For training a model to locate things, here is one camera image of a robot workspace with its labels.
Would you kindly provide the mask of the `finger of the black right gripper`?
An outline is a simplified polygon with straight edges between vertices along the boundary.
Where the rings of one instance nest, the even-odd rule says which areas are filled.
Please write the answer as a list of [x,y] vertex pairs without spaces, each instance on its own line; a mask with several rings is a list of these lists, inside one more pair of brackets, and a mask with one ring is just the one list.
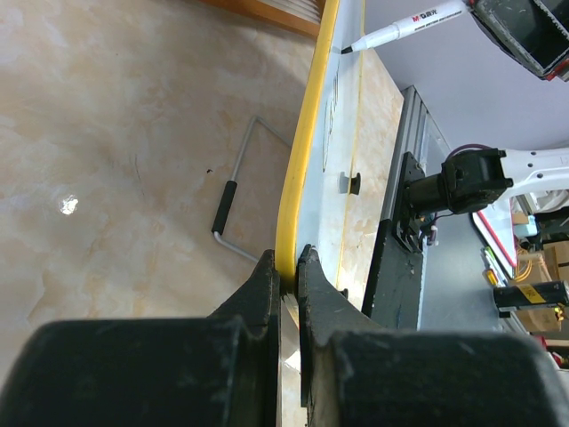
[[470,1],[477,25],[541,80],[568,81],[568,0]]

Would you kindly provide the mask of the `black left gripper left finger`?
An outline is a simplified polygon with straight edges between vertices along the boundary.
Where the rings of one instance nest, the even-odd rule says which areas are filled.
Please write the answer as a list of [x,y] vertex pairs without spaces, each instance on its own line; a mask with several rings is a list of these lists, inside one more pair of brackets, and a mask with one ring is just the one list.
[[266,251],[204,318],[39,328],[1,391],[4,426],[278,426],[280,283]]

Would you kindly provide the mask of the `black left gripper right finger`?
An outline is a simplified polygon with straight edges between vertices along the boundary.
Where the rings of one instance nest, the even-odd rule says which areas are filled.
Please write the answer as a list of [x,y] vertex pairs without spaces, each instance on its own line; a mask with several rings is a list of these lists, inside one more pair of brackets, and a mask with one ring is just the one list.
[[311,426],[565,426],[568,394],[529,337],[389,331],[298,261],[301,404]]

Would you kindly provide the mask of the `white marker pen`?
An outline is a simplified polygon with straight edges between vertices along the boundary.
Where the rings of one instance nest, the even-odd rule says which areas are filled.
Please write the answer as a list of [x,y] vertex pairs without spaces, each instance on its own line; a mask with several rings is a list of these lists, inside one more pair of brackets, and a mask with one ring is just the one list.
[[463,1],[448,1],[366,34],[344,47],[341,53],[348,54],[376,48],[433,28],[468,12],[469,8]]

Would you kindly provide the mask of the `yellow framed whiteboard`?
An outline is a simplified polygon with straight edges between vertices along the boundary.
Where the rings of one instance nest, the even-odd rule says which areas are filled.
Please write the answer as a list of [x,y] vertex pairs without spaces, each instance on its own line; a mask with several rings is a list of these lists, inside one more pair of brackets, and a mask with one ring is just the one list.
[[365,33],[369,7],[323,6],[276,225],[276,268],[293,317],[293,271],[305,246],[353,306],[365,295],[403,107],[375,50],[344,52]]

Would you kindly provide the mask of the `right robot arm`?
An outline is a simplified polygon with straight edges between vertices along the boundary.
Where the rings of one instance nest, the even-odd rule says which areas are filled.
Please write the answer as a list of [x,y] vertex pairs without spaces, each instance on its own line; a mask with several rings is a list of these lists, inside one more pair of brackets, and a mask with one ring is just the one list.
[[[568,78],[566,1],[452,1],[411,18],[418,32],[469,12],[488,38],[541,80]],[[467,149],[449,156],[438,174],[402,175],[400,207],[411,217],[448,210],[475,213],[499,199],[563,189],[568,151]]]

